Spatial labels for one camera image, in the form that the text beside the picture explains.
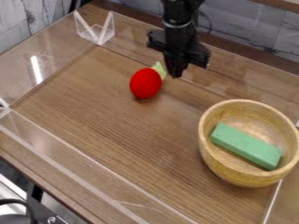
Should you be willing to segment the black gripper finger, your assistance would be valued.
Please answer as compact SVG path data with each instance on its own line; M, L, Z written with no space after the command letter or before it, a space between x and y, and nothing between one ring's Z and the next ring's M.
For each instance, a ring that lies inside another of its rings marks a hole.
M163 58L168 74L173 78L180 78L183 76L183 71L187 69L189 64L187 57L183 54L164 52Z

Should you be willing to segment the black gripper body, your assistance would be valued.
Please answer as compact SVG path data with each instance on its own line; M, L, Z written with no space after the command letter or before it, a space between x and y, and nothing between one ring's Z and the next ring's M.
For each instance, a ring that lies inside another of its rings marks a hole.
M185 29L184 31L149 30L147 36L148 47L152 47L163 54L164 52L183 54L189 64L208 68L211 51L197 41L195 29Z

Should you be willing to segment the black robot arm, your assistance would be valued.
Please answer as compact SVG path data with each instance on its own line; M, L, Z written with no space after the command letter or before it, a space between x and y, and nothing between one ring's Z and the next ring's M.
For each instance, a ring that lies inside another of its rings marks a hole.
M163 53L168 74L183 76L189 64L208 68L211 50L197 41L199 8L204 0L161 0L163 29L149 30L147 46Z

